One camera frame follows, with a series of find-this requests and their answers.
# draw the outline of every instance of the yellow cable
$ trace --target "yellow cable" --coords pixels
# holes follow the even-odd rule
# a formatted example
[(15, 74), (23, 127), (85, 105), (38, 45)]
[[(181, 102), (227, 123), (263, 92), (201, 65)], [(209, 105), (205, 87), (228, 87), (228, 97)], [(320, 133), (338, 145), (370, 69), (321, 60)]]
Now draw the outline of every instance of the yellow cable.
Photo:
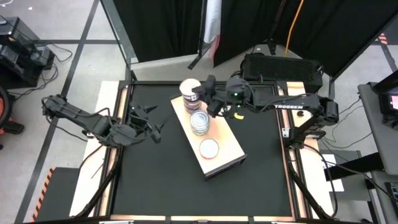
[(296, 15), (294, 16), (292, 25), (290, 26), (289, 35), (287, 36), (285, 55), (287, 55), (287, 50), (289, 49), (290, 35), (292, 35), (292, 30), (293, 30), (294, 24), (296, 23), (296, 19), (299, 16), (301, 6), (303, 5), (303, 3), (304, 3), (304, 0), (301, 0), (300, 5), (298, 6), (298, 9), (297, 9)]

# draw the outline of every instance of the stacked cans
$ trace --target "stacked cans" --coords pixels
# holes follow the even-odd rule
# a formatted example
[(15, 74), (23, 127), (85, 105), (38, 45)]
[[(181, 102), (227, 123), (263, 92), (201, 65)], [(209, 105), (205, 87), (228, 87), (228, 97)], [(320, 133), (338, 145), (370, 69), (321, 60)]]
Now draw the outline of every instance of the stacked cans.
[(202, 136), (209, 131), (210, 119), (206, 112), (202, 110), (192, 113), (190, 123), (193, 133), (197, 136)]
[(185, 110), (190, 114), (196, 110), (199, 110), (201, 106), (199, 95), (192, 92), (192, 88), (198, 86), (200, 86), (200, 82), (194, 78), (188, 78), (180, 85), (180, 91), (183, 96)]

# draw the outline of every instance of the black curtain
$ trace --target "black curtain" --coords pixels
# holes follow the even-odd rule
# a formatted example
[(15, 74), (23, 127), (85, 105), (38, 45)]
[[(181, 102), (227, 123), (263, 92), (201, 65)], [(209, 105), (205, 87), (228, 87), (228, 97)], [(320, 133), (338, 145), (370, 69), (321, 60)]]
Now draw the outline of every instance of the black curtain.
[[(266, 2), (253, 1), (248, 5), (249, 9), (242, 11), (236, 6), (243, 1), (223, 1), (220, 39), (222, 47), (215, 54), (215, 66), (269, 37), (273, 19), (271, 22), (264, 21), (264, 17), (274, 16), (280, 1)], [(286, 44), (299, 4), (300, 0), (287, 1), (273, 36), (278, 44)], [(261, 12), (255, 11), (259, 6), (262, 6)], [(289, 49), (302, 58), (320, 61), (327, 74), (337, 77), (386, 28), (397, 13), (396, 0), (305, 0), (290, 37)], [(254, 16), (259, 14), (260, 17), (256, 19)], [(242, 38), (238, 45), (230, 41), (235, 39), (233, 36), (236, 33), (249, 31), (252, 33), (240, 34)]]
[(138, 61), (197, 54), (201, 1), (114, 0)]

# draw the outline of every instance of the wooden frame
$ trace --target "wooden frame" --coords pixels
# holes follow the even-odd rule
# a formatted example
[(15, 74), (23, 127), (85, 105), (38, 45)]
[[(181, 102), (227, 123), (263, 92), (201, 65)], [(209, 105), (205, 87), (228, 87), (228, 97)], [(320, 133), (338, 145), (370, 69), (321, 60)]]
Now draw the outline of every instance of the wooden frame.
[[(101, 90), (99, 93), (99, 98), (98, 98), (98, 104), (97, 104), (97, 109), (103, 108), (103, 107), (109, 107), (112, 104), (114, 104), (114, 101), (116, 101), (116, 95), (112, 94), (118, 92), (118, 86), (119, 82), (103, 82), (101, 86)], [(298, 95), (305, 93), (303, 83), (295, 83), (295, 82), (290, 82), (287, 84), (288, 86), (288, 93), (289, 95)], [(118, 117), (123, 116), (124, 108), (125, 108), (125, 102), (126, 102), (126, 97), (127, 97), (127, 88), (123, 88), (122, 94), (121, 94), (121, 99), (120, 99), (120, 104), (118, 106)], [(285, 127), (289, 127), (289, 116), (288, 112), (286, 110), (279, 111), (278, 113), (282, 113), (283, 117), (283, 123)], [(305, 116), (303, 117), (298, 117), (297, 113), (295, 111), (292, 112), (292, 117), (294, 120), (295, 126), (300, 126), (302, 123), (306, 122), (307, 119), (311, 117), (311, 114), (305, 111)], [(87, 144), (85, 156), (88, 155), (90, 152), (92, 152), (93, 149), (96, 149), (98, 145), (93, 144), (93, 142), (89, 141)], [(318, 149), (318, 144), (315, 140), (312, 139), (306, 139), (305, 141), (306, 144), (313, 146), (314, 148)], [(110, 167), (112, 166), (112, 162), (114, 159), (114, 155), (116, 154), (116, 150), (112, 150), (110, 157), (109, 157), (109, 166), (107, 167), (108, 171)], [(96, 154), (96, 156), (90, 158), (87, 160), (87, 164), (83, 166), (79, 180), (78, 180), (78, 186), (76, 187), (76, 192), (75, 192), (75, 197), (73, 200), (72, 208), (70, 215), (74, 215), (78, 213), (83, 207), (86, 205), (86, 203), (90, 200), (91, 196), (95, 193), (96, 189), (99, 186), (100, 179), (97, 177), (93, 177), (94, 180), (87, 180), (89, 179), (92, 174), (97, 170), (97, 168), (100, 166), (96, 166), (98, 163), (98, 160), (101, 160), (101, 158), (104, 158), (105, 151), (104, 149), (99, 150)], [(295, 159), (294, 154), (290, 152), (290, 155), (292, 156), (292, 159)], [(330, 195), (328, 192), (327, 188), (327, 182), (325, 175), (323, 173), (323, 167), (322, 167), (322, 161), (320, 159), (320, 156), (316, 154), (315, 152), (309, 150), (309, 149), (302, 149), (300, 151), (300, 157), (302, 160), (303, 164), (303, 172), (304, 176), (307, 182), (307, 187), (308, 190), (311, 192), (311, 194), (314, 196), (314, 198), (317, 200), (317, 202), (322, 206), (322, 208), (328, 213), (332, 214), (333, 213), (333, 207), (331, 206), (331, 200), (330, 200)], [(293, 162), (293, 165), (295, 169), (297, 168), (296, 162)], [(295, 221), (295, 213), (294, 213), (294, 208), (293, 208), (293, 199), (292, 199), (292, 194), (291, 191), (293, 190), (290, 187), (290, 182), (288, 178), (288, 172), (287, 172), (287, 164), (286, 160), (284, 159), (284, 167), (285, 167), (285, 174), (287, 178), (287, 184), (288, 184), (288, 190), (289, 190), (289, 199), (290, 199), (290, 205), (292, 209), (292, 217), (254, 217), (254, 221), (256, 222), (274, 222), (274, 221), (280, 221), (280, 222), (293, 222)], [(101, 207), (99, 208), (99, 215), (105, 215), (107, 208), (108, 208), (108, 202), (109, 202), (109, 192), (110, 192), (110, 186), (111, 184), (108, 185), (107, 189), (105, 190), (103, 194), (103, 198), (101, 200)], [(298, 210), (300, 212), (300, 217), (305, 218), (307, 217), (307, 211), (305, 208), (305, 201), (303, 199), (303, 195), (299, 188), (295, 185), (295, 194), (296, 194), (296, 199), (298, 202)], [(77, 198), (80, 195), (83, 195), (84, 192), (84, 198)], [(142, 215), (111, 215), (112, 220), (165, 220), (165, 216), (142, 216)], [(225, 222), (247, 222), (249, 220), (249, 217), (246, 216), (236, 216), (236, 217), (231, 217), (231, 216), (223, 216), (223, 217), (218, 217), (218, 216), (201, 216), (201, 217), (187, 217), (187, 216), (171, 216), (171, 220), (173, 221), (196, 221), (196, 220), (208, 220), (208, 221), (225, 221)]]

